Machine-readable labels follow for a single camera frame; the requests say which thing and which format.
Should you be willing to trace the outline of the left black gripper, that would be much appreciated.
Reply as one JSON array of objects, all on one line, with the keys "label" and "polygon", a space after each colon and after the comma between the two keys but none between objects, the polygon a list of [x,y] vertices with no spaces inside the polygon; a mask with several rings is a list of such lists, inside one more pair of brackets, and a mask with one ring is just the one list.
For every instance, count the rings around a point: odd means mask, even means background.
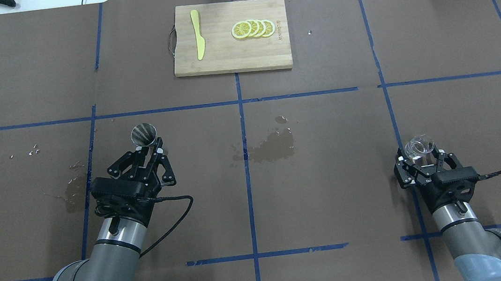
[{"label": "left black gripper", "polygon": [[144,166],[146,148],[126,152],[116,162],[107,168],[107,174],[121,180],[134,180],[146,185],[143,196],[135,200],[124,200],[117,204],[117,215],[134,220],[151,218],[156,199],[164,186],[174,186],[177,183],[176,175],[164,153],[162,139],[157,139],[149,152],[150,160],[147,163],[148,176],[136,175],[138,168]]}]

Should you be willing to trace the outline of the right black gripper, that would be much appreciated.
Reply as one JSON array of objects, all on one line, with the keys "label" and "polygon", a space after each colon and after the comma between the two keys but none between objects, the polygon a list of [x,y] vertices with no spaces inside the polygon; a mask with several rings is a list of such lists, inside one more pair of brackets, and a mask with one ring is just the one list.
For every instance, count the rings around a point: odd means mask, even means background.
[{"label": "right black gripper", "polygon": [[429,212],[456,202],[470,202],[473,195],[471,167],[463,167],[455,154],[443,149],[433,150],[436,167],[419,172],[417,163],[397,150],[394,174],[402,189],[419,185],[419,192]]}]

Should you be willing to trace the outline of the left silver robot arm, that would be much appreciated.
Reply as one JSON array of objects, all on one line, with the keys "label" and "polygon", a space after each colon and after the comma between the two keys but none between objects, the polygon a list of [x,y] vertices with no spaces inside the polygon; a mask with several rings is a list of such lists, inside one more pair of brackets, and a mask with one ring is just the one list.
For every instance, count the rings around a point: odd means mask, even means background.
[{"label": "left silver robot arm", "polygon": [[103,219],[89,258],[63,267],[52,281],[133,281],[159,192],[176,185],[162,139],[134,141],[109,168],[91,182],[94,213]]}]

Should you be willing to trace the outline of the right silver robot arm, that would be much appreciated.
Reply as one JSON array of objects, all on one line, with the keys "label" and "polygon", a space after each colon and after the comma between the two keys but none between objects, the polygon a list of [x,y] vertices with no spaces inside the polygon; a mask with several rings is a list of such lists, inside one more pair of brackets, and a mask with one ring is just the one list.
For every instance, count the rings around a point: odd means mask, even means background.
[{"label": "right silver robot arm", "polygon": [[470,201],[476,184],[494,177],[463,166],[455,154],[433,148],[423,154],[396,155],[394,173],[401,188],[416,188],[464,281],[501,281],[501,229],[485,228]]}]

